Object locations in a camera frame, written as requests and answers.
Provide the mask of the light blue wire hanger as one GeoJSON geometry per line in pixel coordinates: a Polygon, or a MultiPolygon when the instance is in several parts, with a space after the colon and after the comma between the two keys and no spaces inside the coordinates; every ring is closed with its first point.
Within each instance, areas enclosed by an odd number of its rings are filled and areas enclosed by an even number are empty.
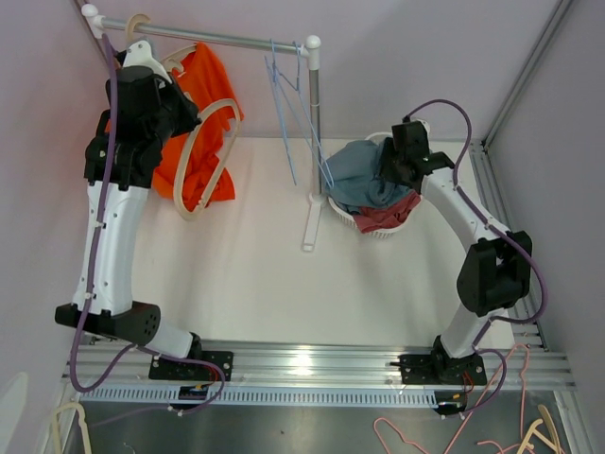
{"type": "Polygon", "coordinates": [[[333,177],[323,151],[320,131],[320,48],[321,39],[309,35],[303,44],[293,44],[297,58],[305,58],[308,76],[308,107],[304,113],[310,130],[310,149],[313,156],[312,191],[321,195],[327,187],[333,185],[333,177]]]}
{"type": "Polygon", "coordinates": [[[270,91],[271,91],[273,102],[274,102],[275,112],[276,112],[278,124],[279,124],[279,130],[280,130],[280,134],[281,134],[282,141],[283,141],[284,148],[285,148],[285,157],[286,157],[286,160],[288,163],[292,182],[294,183],[294,185],[297,185],[298,183],[297,183],[295,164],[294,164],[291,152],[290,152],[289,139],[288,139],[288,135],[287,135],[287,127],[285,124],[285,113],[283,110],[282,98],[280,96],[281,88],[282,88],[282,85],[280,82],[281,76],[280,76],[280,71],[277,66],[277,61],[276,61],[275,42],[272,39],[269,40],[269,46],[270,46],[271,58],[265,56],[264,61],[265,61],[265,66],[266,66],[267,73],[268,73],[270,91]]]}

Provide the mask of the dusty red t shirt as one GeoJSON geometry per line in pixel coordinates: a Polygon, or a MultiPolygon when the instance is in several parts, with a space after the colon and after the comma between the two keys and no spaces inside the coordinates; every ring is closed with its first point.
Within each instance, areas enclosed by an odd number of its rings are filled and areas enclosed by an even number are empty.
{"type": "Polygon", "coordinates": [[[412,191],[388,208],[360,207],[359,213],[354,214],[353,219],[362,234],[396,229],[407,221],[421,201],[422,197],[412,191]]]}

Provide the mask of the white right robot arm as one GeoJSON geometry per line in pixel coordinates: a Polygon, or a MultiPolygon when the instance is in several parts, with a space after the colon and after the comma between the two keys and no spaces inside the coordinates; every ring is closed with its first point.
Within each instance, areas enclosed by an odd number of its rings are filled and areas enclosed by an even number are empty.
{"type": "Polygon", "coordinates": [[[429,148],[424,124],[406,117],[384,141],[380,175],[404,185],[432,204],[457,235],[466,256],[456,289],[458,310],[436,337],[428,372],[454,383],[480,366],[476,347],[489,324],[526,297],[530,286],[532,240],[513,232],[464,189],[454,162],[429,148]]]}

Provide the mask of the grey blue t shirt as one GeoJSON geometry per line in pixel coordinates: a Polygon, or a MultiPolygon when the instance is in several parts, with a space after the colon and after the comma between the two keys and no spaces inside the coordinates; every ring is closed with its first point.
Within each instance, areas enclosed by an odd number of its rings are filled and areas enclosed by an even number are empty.
{"type": "Polygon", "coordinates": [[[349,142],[327,159],[333,185],[328,196],[344,211],[359,213],[363,207],[386,209],[406,197],[411,189],[384,180],[380,175],[380,159],[385,141],[349,142]]]}

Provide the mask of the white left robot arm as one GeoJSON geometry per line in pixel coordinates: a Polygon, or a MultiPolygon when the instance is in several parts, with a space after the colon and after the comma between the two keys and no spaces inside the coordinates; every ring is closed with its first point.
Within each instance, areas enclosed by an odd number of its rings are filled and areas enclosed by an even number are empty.
{"type": "Polygon", "coordinates": [[[171,77],[144,66],[117,70],[106,83],[109,110],[85,151],[89,221],[81,276],[71,302],[58,306],[58,324],[171,356],[183,379],[198,376],[203,355],[194,335],[164,321],[161,309],[134,300],[136,235],[167,141],[192,131],[198,109],[171,77]]]}

